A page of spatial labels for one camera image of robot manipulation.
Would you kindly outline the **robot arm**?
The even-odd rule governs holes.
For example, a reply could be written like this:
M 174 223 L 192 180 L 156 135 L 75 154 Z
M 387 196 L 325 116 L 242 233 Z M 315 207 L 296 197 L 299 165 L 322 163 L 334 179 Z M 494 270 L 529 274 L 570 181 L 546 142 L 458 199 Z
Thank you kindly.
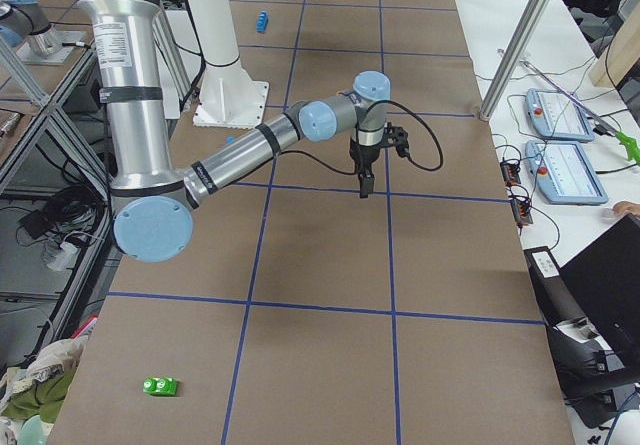
M 269 86 L 243 68 L 229 0 L 188 0 L 205 72 L 196 121 L 241 127 L 244 134 L 213 155 L 178 169 L 171 162 L 154 27 L 161 0 L 77 0 L 89 16 L 118 172 L 111 203 L 118 247 L 143 262 L 181 253 L 193 231 L 191 212 L 207 196 L 251 174 L 300 140 L 350 135 L 360 194 L 374 187 L 373 163 L 384 148 L 410 155 L 407 132 L 389 123 L 389 78 L 359 73 L 351 89 L 300 101 L 263 117 Z

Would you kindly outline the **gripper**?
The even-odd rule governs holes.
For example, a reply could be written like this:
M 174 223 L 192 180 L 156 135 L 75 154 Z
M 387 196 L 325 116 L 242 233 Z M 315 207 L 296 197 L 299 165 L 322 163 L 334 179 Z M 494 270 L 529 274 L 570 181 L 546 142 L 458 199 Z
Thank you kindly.
M 368 198 L 374 192 L 373 164 L 384 149 L 393 148 L 400 158 L 408 158 L 409 134 L 400 126 L 387 122 L 384 127 L 373 132 L 375 143 L 365 141 L 371 135 L 357 128 L 351 133 L 349 155 L 354 162 L 354 172 L 359 180 L 359 197 Z

